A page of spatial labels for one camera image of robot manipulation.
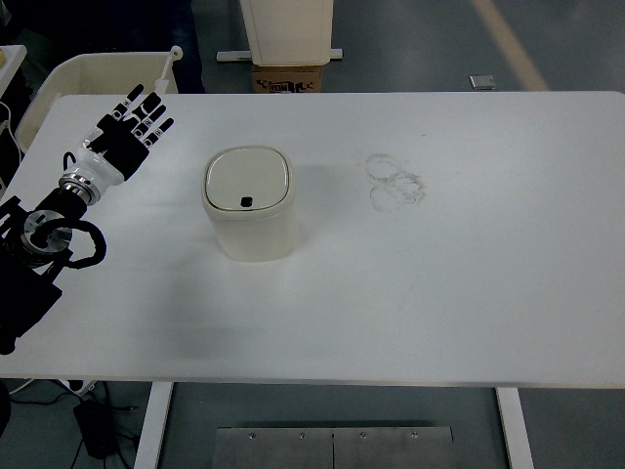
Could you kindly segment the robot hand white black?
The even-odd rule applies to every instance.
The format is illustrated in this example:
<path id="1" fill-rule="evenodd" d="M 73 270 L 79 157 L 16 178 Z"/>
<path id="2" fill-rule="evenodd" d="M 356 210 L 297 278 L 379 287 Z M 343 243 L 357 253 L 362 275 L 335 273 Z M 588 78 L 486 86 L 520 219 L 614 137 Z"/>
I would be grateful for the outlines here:
<path id="1" fill-rule="evenodd" d="M 128 181 L 147 159 L 151 148 L 173 124 L 167 107 L 155 92 L 137 85 L 105 114 L 73 154 L 62 174 L 62 184 L 75 183 L 94 192 Z"/>

